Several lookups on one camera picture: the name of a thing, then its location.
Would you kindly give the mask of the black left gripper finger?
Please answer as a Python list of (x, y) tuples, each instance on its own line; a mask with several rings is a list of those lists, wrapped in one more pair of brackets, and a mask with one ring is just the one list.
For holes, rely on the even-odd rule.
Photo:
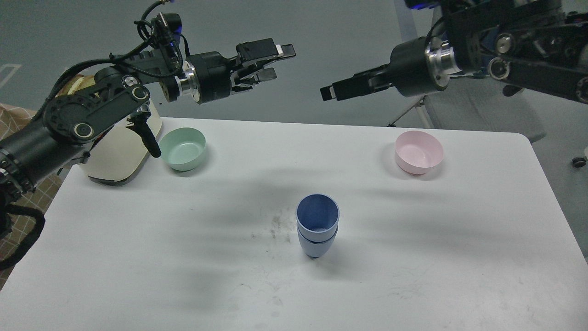
[(244, 68), (232, 74), (232, 92), (247, 92), (274, 79), (277, 79), (274, 68)]
[(237, 44), (237, 56), (230, 60), (230, 69), (263, 68), (275, 61), (296, 57), (292, 44), (279, 45), (274, 40), (253, 40)]

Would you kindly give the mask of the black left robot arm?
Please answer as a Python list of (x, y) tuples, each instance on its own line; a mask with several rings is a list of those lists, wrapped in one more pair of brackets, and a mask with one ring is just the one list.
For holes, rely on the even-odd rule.
[(35, 220), (15, 251), (1, 260), (1, 270), (23, 259), (45, 225), (42, 211), (17, 201), (59, 168), (86, 163), (90, 151), (118, 122), (127, 120), (149, 154), (160, 157), (147, 125), (147, 84), (160, 84), (168, 102), (191, 96), (198, 104), (210, 103), (275, 79), (271, 64), (296, 55), (292, 44), (279, 45), (271, 38), (237, 44), (231, 58), (216, 51), (190, 54), (178, 14), (158, 13), (148, 19), (164, 4), (156, 0), (135, 21), (141, 44), (123, 55), (68, 68), (31, 122), (1, 140), (1, 237), (12, 231), (11, 215)]

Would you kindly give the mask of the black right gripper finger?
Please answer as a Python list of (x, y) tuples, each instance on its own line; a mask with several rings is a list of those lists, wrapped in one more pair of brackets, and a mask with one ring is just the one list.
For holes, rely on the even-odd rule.
[(398, 76), (391, 72), (388, 65), (382, 65), (322, 87), (321, 97), (323, 101), (349, 100), (387, 90), (396, 86), (398, 80)]

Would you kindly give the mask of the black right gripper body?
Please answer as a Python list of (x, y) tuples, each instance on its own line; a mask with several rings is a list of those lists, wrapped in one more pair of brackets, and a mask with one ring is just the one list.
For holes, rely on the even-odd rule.
[(391, 84), (404, 97), (422, 96), (444, 91), (445, 78), (437, 79), (430, 68), (426, 51), (429, 44), (424, 36), (409, 40), (393, 48), (390, 55)]

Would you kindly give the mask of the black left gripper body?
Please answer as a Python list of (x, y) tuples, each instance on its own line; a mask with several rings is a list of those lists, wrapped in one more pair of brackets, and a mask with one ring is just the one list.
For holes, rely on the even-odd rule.
[(238, 93), (232, 74), (241, 64), (235, 55), (225, 58), (217, 51), (193, 54), (187, 57), (193, 68), (195, 88), (193, 99), (198, 104), (222, 100)]

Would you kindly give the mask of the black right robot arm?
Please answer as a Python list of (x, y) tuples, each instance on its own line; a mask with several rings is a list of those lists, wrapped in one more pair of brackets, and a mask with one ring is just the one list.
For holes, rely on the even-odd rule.
[(390, 61), (321, 88), (324, 101), (388, 88), (403, 96), (445, 90), (452, 77), (484, 72), (507, 96), (529, 89), (587, 103), (587, 14), (560, 0), (406, 0), (441, 16), (422, 36), (395, 46)]

